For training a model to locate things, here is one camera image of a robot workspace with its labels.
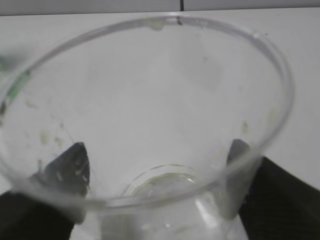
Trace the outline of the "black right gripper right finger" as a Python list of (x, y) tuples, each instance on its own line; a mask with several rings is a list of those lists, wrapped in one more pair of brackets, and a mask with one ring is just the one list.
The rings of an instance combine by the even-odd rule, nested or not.
[(225, 216), (250, 240), (318, 240), (320, 191), (259, 156), (228, 176)]

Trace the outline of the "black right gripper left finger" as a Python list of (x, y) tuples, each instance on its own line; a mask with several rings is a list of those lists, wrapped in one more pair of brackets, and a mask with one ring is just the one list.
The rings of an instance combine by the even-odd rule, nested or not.
[[(76, 142), (29, 179), (48, 190), (85, 198), (90, 185), (90, 162), (85, 144)], [(25, 194), (0, 195), (2, 240), (68, 240), (86, 217), (79, 208), (57, 208)]]

